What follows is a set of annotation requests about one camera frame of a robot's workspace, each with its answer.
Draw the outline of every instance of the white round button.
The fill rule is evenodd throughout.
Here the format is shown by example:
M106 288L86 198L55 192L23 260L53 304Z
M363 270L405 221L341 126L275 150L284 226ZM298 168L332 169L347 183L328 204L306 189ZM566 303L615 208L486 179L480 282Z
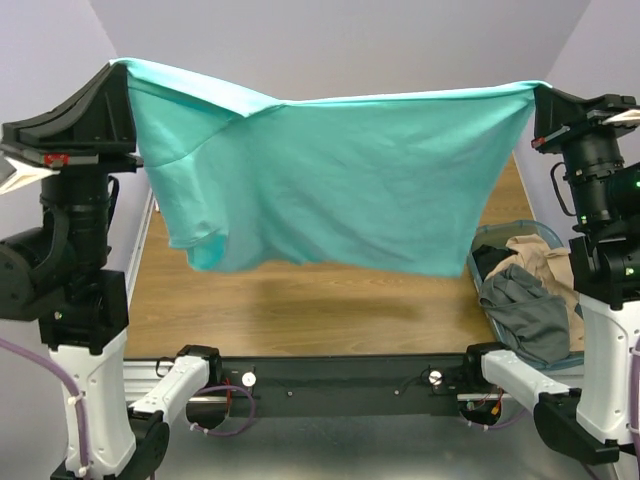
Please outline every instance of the white round button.
M242 384L245 387L253 387L256 384L256 376L253 372L247 372L242 376Z

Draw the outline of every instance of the white wall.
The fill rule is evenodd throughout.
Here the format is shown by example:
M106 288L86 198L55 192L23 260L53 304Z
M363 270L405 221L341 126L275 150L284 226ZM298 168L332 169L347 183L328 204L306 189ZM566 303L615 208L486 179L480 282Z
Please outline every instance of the white wall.
M589 0L91 2L120 55L305 99L543 78Z
M592 0L546 80L560 90L584 98L617 93L635 96L640 102L640 49L635 33L638 19L638 0ZM538 154L529 145L532 137L530 125L516 150L532 208L539 221L567 241L576 236L571 230L575 222L560 210L549 180L549 169L562 157ZM635 163L640 155L640 133L623 137L620 147L625 160ZM560 168L558 177L563 173ZM573 211L566 184L562 191Z
M4 2L0 45L0 123L58 105L115 56L86 0ZM145 181L123 185L111 238L119 268L126 268L128 238L139 225L127 213L138 207ZM0 197L0 238L40 224L38 194L36 185ZM46 354L35 323L0 321L0 336ZM4 351L0 366L0 478L49 478L66 448L60 384Z

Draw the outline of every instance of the laundry basket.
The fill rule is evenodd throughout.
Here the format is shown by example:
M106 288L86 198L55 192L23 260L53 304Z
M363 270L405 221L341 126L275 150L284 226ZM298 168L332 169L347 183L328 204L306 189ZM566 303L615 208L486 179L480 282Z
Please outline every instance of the laundry basket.
M491 247L501 248L506 246L507 241L511 237L519 235L539 235L550 248L562 247L562 241L558 236L546 225L532 220L518 220L513 223L505 223L501 225L488 225L478 228L476 236L471 244L471 252L467 257L467 265L473 276L473 283L476 286L476 290L480 290L482 285L482 277L478 271L475 259L472 252L474 252L481 245L489 245ZM491 329L498 341L504 342L507 338L504 327L495 321L490 315L487 314ZM582 365L584 363L583 352L571 352L567 358L564 358L552 365L546 365L541 362L527 361L529 365L538 370L560 370L563 368L575 367L576 365Z

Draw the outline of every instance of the fabric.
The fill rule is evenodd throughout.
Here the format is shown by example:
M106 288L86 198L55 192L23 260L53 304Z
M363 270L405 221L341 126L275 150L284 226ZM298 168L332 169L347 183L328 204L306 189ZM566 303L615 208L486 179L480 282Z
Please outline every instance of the fabric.
M564 298L569 327L571 330L571 349L584 349L584 321L576 312L578 292L573 289L573 272L569 261L568 248L551 249L539 235L522 235L510 238L507 248L516 252L500 262L488 275L488 278L516 264L538 278L542 286L552 295Z
M473 260L478 268L480 278L484 280L487 278L496 266L505 258L510 257L515 252L508 248L496 248L490 245L480 245L473 251Z
M505 343L516 354L547 365L569 355L569 321L564 299L511 264L480 287L480 305L507 332Z
M170 245L223 272L278 259L460 275L542 84L287 101L115 61Z

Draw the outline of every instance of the wood surface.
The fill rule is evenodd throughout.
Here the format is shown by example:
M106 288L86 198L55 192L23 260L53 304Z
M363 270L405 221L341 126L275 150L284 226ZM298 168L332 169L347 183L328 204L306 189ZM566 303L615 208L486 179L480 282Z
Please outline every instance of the wood surface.
M531 218L513 161L481 225ZM464 351L493 340L468 272L425 278L322 264L268 263L241 274L192 271L152 215L131 305L126 355L173 356L185 344L222 355Z

